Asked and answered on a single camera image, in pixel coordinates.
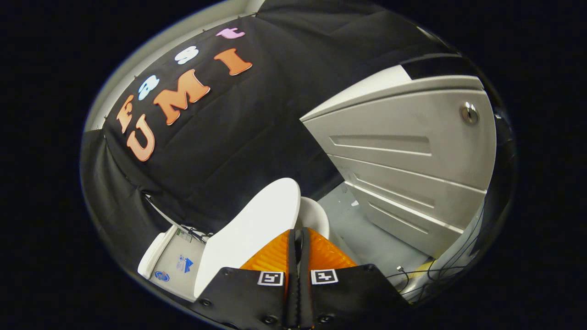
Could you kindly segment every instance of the black fabric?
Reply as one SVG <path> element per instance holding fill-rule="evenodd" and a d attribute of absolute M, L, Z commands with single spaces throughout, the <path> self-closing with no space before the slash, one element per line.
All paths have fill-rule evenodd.
<path fill-rule="evenodd" d="M 236 39 L 216 36 L 225 28 L 246 34 Z M 194 45 L 198 55 L 178 65 L 175 55 Z M 228 68 L 213 59 L 230 48 L 253 67 L 230 76 Z M 127 265 L 136 269 L 164 221 L 141 193 L 151 194 L 164 212 L 181 217 L 177 221 L 212 232 L 282 177 L 296 180 L 303 196 L 319 199 L 341 183 L 342 176 L 299 118 L 378 71 L 447 51 L 413 24 L 375 5 L 267 0 L 257 16 L 201 33 L 138 75 L 99 131 L 106 143 L 97 142 L 95 132 L 85 133 L 83 143 L 94 147 L 82 150 L 81 175 L 95 221 L 113 248 L 125 253 Z M 180 110 L 180 117 L 168 126 L 153 99 L 163 89 L 177 90 L 177 79 L 190 69 L 211 91 Z M 151 75 L 160 81 L 139 101 L 137 91 Z M 123 134 L 116 116 L 130 94 L 133 117 Z M 156 140 L 145 162 L 126 146 L 142 114 Z M 137 139 L 146 144 L 139 130 Z M 125 228 L 137 232 L 129 234 Z"/>

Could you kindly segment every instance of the gray floor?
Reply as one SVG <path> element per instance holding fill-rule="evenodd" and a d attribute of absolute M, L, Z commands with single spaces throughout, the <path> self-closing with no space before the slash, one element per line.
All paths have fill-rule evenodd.
<path fill-rule="evenodd" d="M 375 264 L 385 276 L 398 274 L 398 266 L 407 272 L 413 271 L 430 258 L 371 223 L 344 183 L 318 203 L 326 211 L 331 229 L 356 253 L 360 262 Z M 401 280 L 405 277 L 390 278 L 394 285 Z"/>

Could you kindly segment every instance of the white drawer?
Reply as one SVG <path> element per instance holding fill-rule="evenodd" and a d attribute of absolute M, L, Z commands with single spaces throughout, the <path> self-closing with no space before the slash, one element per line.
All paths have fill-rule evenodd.
<path fill-rule="evenodd" d="M 424 214 L 345 182 L 372 223 L 412 247 L 438 258 L 463 233 Z"/>

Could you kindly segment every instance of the orange foam letter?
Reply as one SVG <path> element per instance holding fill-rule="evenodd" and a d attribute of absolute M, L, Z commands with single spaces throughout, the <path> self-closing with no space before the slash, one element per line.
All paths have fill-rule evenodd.
<path fill-rule="evenodd" d="M 153 149 L 155 149 L 155 136 L 153 135 L 151 128 L 149 128 L 147 125 L 144 114 L 139 117 L 139 120 L 137 121 L 137 128 L 140 129 L 147 138 L 147 146 L 144 148 L 141 147 L 136 137 L 136 131 L 130 132 L 129 138 L 126 140 L 126 146 L 133 151 L 138 160 L 146 161 L 149 159 L 149 157 L 151 157 L 151 154 L 153 154 Z"/>
<path fill-rule="evenodd" d="M 130 114 L 130 112 L 133 110 L 133 105 L 132 103 L 130 103 L 133 97 L 134 96 L 131 94 L 126 99 L 126 102 L 122 105 L 120 111 L 118 111 L 118 115 L 116 116 L 116 119 L 120 122 L 120 125 L 122 126 L 122 133 L 126 131 L 126 127 L 129 125 L 130 119 L 133 117 L 133 115 Z"/>
<path fill-rule="evenodd" d="M 173 124 L 180 117 L 180 112 L 173 107 L 187 109 L 186 93 L 190 97 L 190 103 L 194 103 L 210 91 L 210 87 L 202 85 L 194 72 L 194 69 L 188 70 L 177 79 L 177 92 L 164 89 L 153 100 L 153 103 L 163 110 L 168 125 Z"/>
<path fill-rule="evenodd" d="M 230 69 L 229 74 L 236 76 L 237 74 L 250 69 L 253 66 L 251 62 L 245 62 L 237 55 L 237 49 L 231 48 L 216 55 L 214 59 L 219 59 Z"/>

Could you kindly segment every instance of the black cable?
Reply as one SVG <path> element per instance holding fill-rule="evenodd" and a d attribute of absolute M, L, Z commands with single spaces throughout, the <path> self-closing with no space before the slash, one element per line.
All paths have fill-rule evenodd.
<path fill-rule="evenodd" d="M 400 290 L 400 293 L 402 293 L 402 291 L 404 291 L 404 289 L 405 289 L 405 288 L 407 287 L 407 285 L 410 283 L 410 277 L 407 275 L 406 271 L 402 269 L 402 270 L 401 270 L 401 272 L 402 272 L 402 273 L 404 273 L 404 274 L 406 275 L 407 282 L 406 282 L 406 284 L 404 285 L 404 287 L 403 287 L 403 288 Z"/>
<path fill-rule="evenodd" d="M 458 261 L 458 260 L 459 260 L 459 259 L 460 259 L 460 258 L 463 256 L 463 254 L 465 253 L 465 251 L 467 251 L 467 250 L 469 249 L 469 247 L 471 246 L 471 244 L 473 244 L 473 243 L 474 243 L 474 242 L 475 242 L 475 241 L 476 241 L 476 240 L 479 238 L 479 236 L 481 235 L 481 233 L 482 233 L 484 230 L 486 230 L 486 229 L 487 229 L 487 227 L 489 227 L 489 226 L 490 226 L 490 225 L 492 225 L 492 224 L 493 224 L 493 223 L 487 223 L 487 224 L 486 224 L 484 227 L 482 227 L 482 228 L 479 230 L 479 233 L 477 233 L 477 236 L 475 236 L 475 238 L 473 238 L 473 240 L 472 240 L 471 242 L 469 242 L 469 244 L 467 245 L 467 247 L 466 247 L 464 250 L 462 250 L 462 252 L 461 252 L 461 254 L 458 256 L 458 258 L 456 258 L 456 259 L 453 261 L 453 263 L 452 263 L 452 264 L 450 264 L 450 266 L 449 266 L 449 267 L 452 267 L 452 266 L 453 266 L 453 265 L 454 265 L 454 264 L 455 264 L 455 263 L 456 263 L 456 262 L 457 262 L 457 261 Z M 452 258 L 450 258 L 450 259 L 449 259 L 449 260 L 448 260 L 448 261 L 447 261 L 447 262 L 446 262 L 446 263 L 443 265 L 443 267 L 442 267 L 441 269 L 443 269 L 443 268 L 444 268 L 444 267 L 445 267 L 445 266 L 448 264 L 448 262 L 449 262 L 451 259 L 452 259 Z M 443 273 L 439 273 L 439 274 L 438 274 L 438 279 L 440 279 L 440 277 L 441 277 L 442 275 L 443 275 Z"/>
<path fill-rule="evenodd" d="M 477 219 L 477 222 L 475 223 L 475 226 L 473 227 L 473 229 L 471 230 L 471 232 L 469 233 L 469 237 L 467 237 L 467 239 L 465 240 L 465 242 L 463 243 L 463 245 L 461 246 L 461 248 L 459 248 L 457 250 L 457 252 L 454 254 L 454 256 L 450 257 L 450 259 L 448 259 L 444 265 L 442 267 L 440 267 L 441 270 L 445 269 L 446 265 L 458 254 L 459 251 L 461 251 L 461 249 L 463 249 L 463 247 L 465 247 L 466 243 L 471 239 L 471 236 L 473 235 L 473 233 L 475 232 L 475 229 L 477 229 L 477 226 L 479 225 L 479 223 L 481 222 L 481 219 L 483 219 L 483 214 L 485 213 L 485 204 L 483 204 L 483 208 L 481 209 L 481 213 L 479 214 L 479 219 Z M 473 239 L 476 240 L 477 237 L 479 236 L 479 234 L 481 233 L 481 231 L 477 234 L 477 236 Z M 455 262 L 457 262 L 458 259 L 460 259 L 463 256 L 463 253 L 467 250 L 467 248 L 465 250 L 463 250 L 461 252 L 461 254 L 458 256 L 457 259 L 454 260 L 454 262 L 449 266 L 451 267 L 452 265 L 454 265 Z M 436 279 L 432 279 L 432 277 L 430 276 L 430 274 L 428 273 L 428 279 L 430 279 L 431 281 L 437 281 L 440 279 L 440 277 L 442 276 L 442 273 L 439 272 L 438 276 L 436 277 Z"/>
<path fill-rule="evenodd" d="M 445 268 L 445 270 L 449 270 L 451 268 L 465 268 L 465 266 L 455 266 L 455 267 L 450 267 L 450 268 Z M 408 272 L 404 272 L 405 274 L 413 274 L 415 272 L 427 272 L 427 271 L 441 271 L 443 269 L 438 269 L 438 270 L 425 270 L 425 271 L 408 271 Z M 401 274 L 393 274 L 393 275 L 389 275 L 386 276 L 385 278 L 390 278 L 390 277 L 394 277 L 394 276 L 399 276 Z"/>
<path fill-rule="evenodd" d="M 430 277 L 430 268 L 432 268 L 432 265 L 433 265 L 435 262 L 436 262 L 436 260 L 434 260 L 434 261 L 432 261 L 432 262 L 430 263 L 430 265 L 428 266 L 428 271 L 426 272 L 426 275 L 428 276 L 428 279 L 429 279 L 430 281 L 434 281 L 434 280 L 432 279 L 432 277 Z"/>

